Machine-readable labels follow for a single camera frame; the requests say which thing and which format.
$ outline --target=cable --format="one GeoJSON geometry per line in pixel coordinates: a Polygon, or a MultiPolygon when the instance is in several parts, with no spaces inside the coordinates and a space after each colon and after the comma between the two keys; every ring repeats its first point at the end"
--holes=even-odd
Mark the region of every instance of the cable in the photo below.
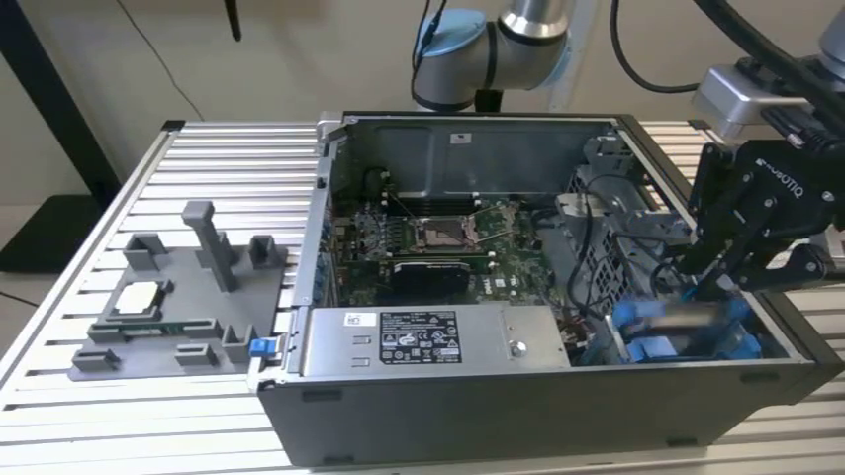
{"type": "Polygon", "coordinates": [[[422,38],[419,38],[419,32],[421,32],[421,28],[423,27],[423,23],[425,23],[425,14],[427,13],[429,3],[430,3],[430,0],[426,0],[426,2],[425,2],[425,12],[422,12],[421,26],[419,26],[419,29],[418,29],[418,39],[415,40],[415,43],[414,43],[414,48],[415,48],[415,52],[416,52],[416,60],[412,63],[414,72],[411,74],[411,96],[412,97],[415,96],[414,83],[418,80],[418,72],[421,70],[421,65],[423,65],[425,50],[427,49],[427,47],[431,44],[431,41],[434,40],[434,34],[437,33],[437,27],[439,27],[439,19],[443,16],[443,10],[446,9],[447,0],[441,0],[439,7],[437,7],[437,12],[434,12],[434,16],[431,17],[431,21],[429,22],[427,28],[425,29],[425,34],[422,35],[422,38]]]}
{"type": "Polygon", "coordinates": [[[634,67],[631,66],[631,63],[625,58],[625,53],[622,52],[622,42],[619,41],[619,0],[613,0],[613,2],[610,3],[610,44],[613,45],[613,52],[617,55],[617,60],[619,61],[619,65],[622,66],[625,73],[629,75],[629,77],[639,87],[642,87],[647,91],[657,92],[659,94],[681,94],[685,92],[694,92],[694,90],[698,88],[697,82],[679,86],[661,86],[653,82],[649,82],[643,78],[643,76],[637,73],[634,67]]]}
{"type": "Polygon", "coordinates": [[[427,9],[431,7],[431,0],[425,0],[425,10],[422,10],[421,23],[418,24],[418,35],[414,38],[414,48],[411,50],[411,69],[418,68],[418,45],[421,44],[421,34],[423,33],[425,17],[427,15],[427,9]]]}
{"type": "Polygon", "coordinates": [[[657,297],[661,294],[661,290],[658,289],[658,276],[663,269],[671,266],[671,262],[661,262],[655,269],[651,271],[651,275],[649,276],[649,286],[651,287],[651,293],[657,297]]]}
{"type": "Polygon", "coordinates": [[[575,284],[577,275],[581,272],[581,267],[583,266],[583,262],[586,261],[586,254],[587,254],[587,250],[590,246],[590,241],[593,240],[593,207],[590,206],[590,200],[587,199],[586,195],[587,193],[590,193],[590,186],[593,185],[593,183],[595,183],[595,181],[602,178],[614,178],[614,179],[629,182],[634,186],[639,186],[639,183],[637,183],[637,181],[634,181],[630,177],[625,175],[617,175],[614,173],[602,173],[599,175],[595,175],[586,182],[586,184],[583,185],[583,189],[581,190],[581,196],[582,196],[583,207],[585,207],[586,224],[585,224],[585,229],[583,229],[583,239],[581,242],[581,250],[578,252],[578,256],[575,260],[575,266],[571,270],[571,273],[569,274],[569,279],[566,280],[566,295],[569,296],[569,300],[575,305],[575,308],[581,311],[583,316],[590,316],[599,319],[601,319],[601,315],[598,315],[598,313],[590,308],[589,302],[582,303],[575,298],[574,284],[575,284]]]}
{"type": "Polygon", "coordinates": [[[147,43],[147,46],[150,47],[150,49],[154,52],[154,55],[159,59],[159,63],[162,64],[162,67],[164,68],[164,73],[168,75],[168,78],[171,79],[171,83],[174,84],[174,87],[179,91],[182,97],[184,98],[184,101],[187,102],[187,104],[190,105],[191,109],[196,113],[196,116],[199,117],[199,119],[202,121],[204,121],[206,118],[199,113],[199,109],[196,109],[196,106],[194,105],[192,101],[187,97],[187,94],[184,94],[184,91],[182,90],[179,84],[176,83],[176,79],[174,78],[174,74],[171,73],[171,69],[168,68],[168,64],[164,62],[164,59],[162,58],[162,55],[159,54],[159,50],[156,49],[156,47],[154,47],[154,44],[150,41],[150,38],[147,38],[147,35],[144,35],[144,32],[142,31],[142,28],[138,26],[138,23],[135,23],[135,18],[132,18],[132,14],[129,13],[129,10],[127,9],[127,6],[123,4],[123,0],[115,0],[115,2],[117,2],[117,5],[120,6],[120,9],[123,10],[123,13],[127,15],[127,18],[129,19],[129,23],[132,24],[132,27],[135,28],[135,31],[138,32],[138,34],[144,39],[144,42],[147,43]]]}
{"type": "Polygon", "coordinates": [[[761,34],[725,0],[694,0],[728,38],[780,77],[821,113],[821,120],[845,135],[845,99],[830,90],[813,73],[761,34]]]}
{"type": "Polygon", "coordinates": [[[581,249],[578,251],[578,257],[575,260],[575,266],[571,269],[571,273],[569,274],[569,279],[566,279],[566,295],[569,296],[569,300],[575,305],[578,311],[583,317],[594,317],[601,319],[601,315],[595,312],[590,307],[578,301],[575,298],[575,277],[581,272],[581,267],[583,266],[583,262],[586,261],[586,254],[590,247],[590,241],[593,239],[593,208],[590,207],[590,201],[586,199],[586,191],[587,187],[583,187],[582,196],[583,196],[583,206],[585,206],[585,215],[586,215],[586,224],[583,227],[583,239],[581,240],[581,249]]]}
{"type": "Polygon", "coordinates": [[[0,297],[5,297],[7,299],[15,300],[16,302],[20,302],[21,304],[27,304],[31,307],[39,307],[39,305],[40,305],[40,304],[36,304],[32,300],[27,300],[23,297],[19,297],[19,296],[12,295],[12,294],[7,294],[1,290],[0,290],[0,297]]]}

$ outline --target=blue plastic part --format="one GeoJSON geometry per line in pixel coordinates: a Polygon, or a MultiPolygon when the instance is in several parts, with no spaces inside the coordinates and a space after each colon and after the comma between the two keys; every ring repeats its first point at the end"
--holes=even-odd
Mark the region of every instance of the blue plastic part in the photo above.
{"type": "Polygon", "coordinates": [[[752,316],[752,306],[745,299],[733,299],[728,302],[728,320],[744,322],[752,316]]]}
{"type": "Polygon", "coordinates": [[[276,354],[276,339],[256,338],[250,342],[250,357],[267,357],[276,354]]]}
{"type": "Polygon", "coordinates": [[[534,89],[550,86],[559,80],[561,76],[563,75],[563,71],[566,70],[566,67],[569,66],[570,58],[571,58],[571,48],[570,48],[570,44],[566,43],[566,46],[563,47],[563,51],[559,52],[559,58],[557,59],[557,64],[554,65],[554,69],[551,70],[551,73],[549,74],[547,78],[543,79],[543,82],[534,89]]]}
{"type": "Polygon", "coordinates": [[[631,361],[635,363],[645,359],[677,356],[677,350],[665,336],[637,338],[629,343],[627,348],[631,361]]]}
{"type": "MultiPolygon", "coordinates": [[[[434,15],[425,17],[421,29],[421,42],[423,41],[425,30],[434,15]]],[[[434,32],[434,38],[427,46],[427,49],[422,53],[425,57],[434,57],[445,55],[459,48],[469,45],[485,32],[485,25],[487,23],[487,16],[485,12],[479,10],[471,10],[469,8],[450,8],[443,10],[442,17],[439,18],[439,25],[434,32]]],[[[421,43],[415,48],[415,52],[421,50],[421,43]]]]}
{"type": "MultiPolygon", "coordinates": [[[[721,312],[725,317],[724,322],[700,329],[691,337],[693,341],[710,341],[716,345],[716,350],[713,354],[694,358],[704,360],[760,359],[762,357],[761,344],[742,327],[742,322],[753,315],[749,303],[744,299],[734,299],[725,303],[721,312]]],[[[613,324],[621,328],[643,318],[662,316],[665,316],[665,302],[625,301],[614,307],[613,324]]],[[[634,338],[627,344],[627,350],[631,362],[679,357],[665,336],[634,338]]]]}
{"type": "Polygon", "coordinates": [[[613,325],[622,327],[643,317],[665,316],[665,302],[659,300],[619,302],[613,308],[613,325]]]}
{"type": "Polygon", "coordinates": [[[695,296],[695,292],[698,291],[698,287],[690,287],[683,295],[681,296],[681,302],[689,302],[691,298],[695,296]]]}

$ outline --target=slotted aluminum surface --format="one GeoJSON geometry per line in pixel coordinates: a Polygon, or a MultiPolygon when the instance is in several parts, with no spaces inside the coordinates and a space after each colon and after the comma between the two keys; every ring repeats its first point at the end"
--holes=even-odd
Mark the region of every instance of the slotted aluminum surface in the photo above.
{"type": "MultiPolygon", "coordinates": [[[[698,151],[714,138],[683,122],[645,126],[691,179],[698,151]]],[[[119,249],[129,234],[158,231],[167,246],[195,244],[179,220],[187,199],[214,199],[214,221],[234,243],[260,231],[291,247],[286,284],[292,284],[316,164],[314,144],[314,125],[304,124],[188,123],[179,133],[160,135],[0,363],[0,473],[306,472],[290,465],[243,375],[72,383],[65,371],[125,266],[119,249]]],[[[845,288],[789,297],[845,356],[845,288]]],[[[283,289],[280,326],[290,317],[290,298],[283,289]]],[[[801,404],[758,411],[708,449],[391,467],[370,473],[841,472],[842,376],[801,404]]]]}

